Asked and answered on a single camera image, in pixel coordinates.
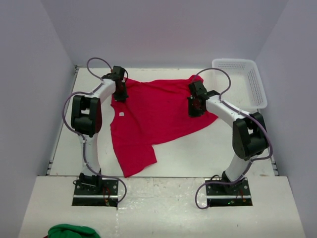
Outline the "red t shirt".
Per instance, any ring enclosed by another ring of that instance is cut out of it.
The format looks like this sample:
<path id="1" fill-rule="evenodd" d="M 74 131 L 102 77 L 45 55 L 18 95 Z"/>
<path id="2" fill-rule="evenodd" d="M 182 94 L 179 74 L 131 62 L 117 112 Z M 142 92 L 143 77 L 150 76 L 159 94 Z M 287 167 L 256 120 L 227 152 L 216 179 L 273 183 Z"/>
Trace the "red t shirt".
<path id="1" fill-rule="evenodd" d="M 194 133 L 217 120 L 211 113 L 195 118 L 189 116 L 192 79 L 193 76 L 151 82 L 128 79 L 126 102 L 112 100 L 111 138 L 124 177 L 133 176 L 157 162 L 154 145 Z"/>

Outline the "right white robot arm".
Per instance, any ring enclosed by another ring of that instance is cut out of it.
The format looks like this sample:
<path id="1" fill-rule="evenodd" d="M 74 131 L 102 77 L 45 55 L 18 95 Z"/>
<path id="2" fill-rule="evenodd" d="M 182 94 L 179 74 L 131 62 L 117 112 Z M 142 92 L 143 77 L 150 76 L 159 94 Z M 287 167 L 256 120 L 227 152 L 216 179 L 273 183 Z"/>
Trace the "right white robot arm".
<path id="1" fill-rule="evenodd" d="M 252 163 L 269 158 L 259 157 L 264 150 L 272 151 L 268 139 L 266 125 L 262 114 L 244 111 L 226 100 L 215 90 L 207 91 L 201 81 L 189 84 L 188 98 L 189 116 L 202 116 L 205 112 L 212 113 L 232 128 L 232 148 L 234 156 L 229 167 L 222 173 L 221 179 L 206 184 L 221 189 L 225 194 L 232 195 L 239 188 Z"/>

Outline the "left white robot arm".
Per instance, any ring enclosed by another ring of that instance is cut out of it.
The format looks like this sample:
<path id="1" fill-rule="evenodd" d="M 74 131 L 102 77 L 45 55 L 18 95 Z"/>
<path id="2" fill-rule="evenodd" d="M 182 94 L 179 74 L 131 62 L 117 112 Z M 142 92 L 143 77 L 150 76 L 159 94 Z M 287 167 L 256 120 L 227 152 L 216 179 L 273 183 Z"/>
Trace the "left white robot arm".
<path id="1" fill-rule="evenodd" d="M 82 145 L 83 169 L 78 186 L 92 195 L 102 191 L 103 182 L 98 160 L 98 134 L 102 128 L 102 103 L 109 97 L 119 102 L 128 98 L 125 86 L 126 69 L 114 66 L 110 73 L 101 77 L 100 84 L 89 93 L 73 97 L 71 128 L 78 134 Z"/>

